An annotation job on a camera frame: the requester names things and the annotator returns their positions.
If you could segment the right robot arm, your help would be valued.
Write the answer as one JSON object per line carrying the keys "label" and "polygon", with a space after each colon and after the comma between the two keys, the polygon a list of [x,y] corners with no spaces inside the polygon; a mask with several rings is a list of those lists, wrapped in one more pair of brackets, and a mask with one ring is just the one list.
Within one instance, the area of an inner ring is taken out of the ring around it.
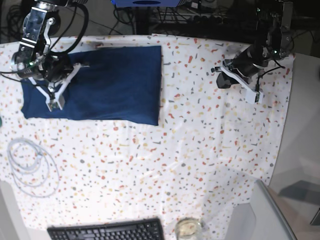
{"label": "right robot arm", "polygon": [[[12,56],[13,70],[21,79],[34,78],[36,81],[56,83],[64,80],[74,70],[68,54],[73,51],[84,36],[89,24],[86,0],[37,0],[35,6],[24,18],[22,39],[18,51]],[[75,42],[66,50],[53,50],[58,43],[51,42],[50,36],[60,28],[59,7],[72,7],[83,12],[84,21]]]}

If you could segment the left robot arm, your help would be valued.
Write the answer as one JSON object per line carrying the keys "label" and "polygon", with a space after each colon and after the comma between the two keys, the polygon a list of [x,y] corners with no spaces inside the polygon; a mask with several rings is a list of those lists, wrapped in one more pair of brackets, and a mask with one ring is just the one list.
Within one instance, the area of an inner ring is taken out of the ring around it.
{"label": "left robot arm", "polygon": [[260,0],[254,43],[233,59],[225,59],[222,65],[248,79],[264,70],[270,61],[279,62],[288,57],[293,8],[289,0]]}

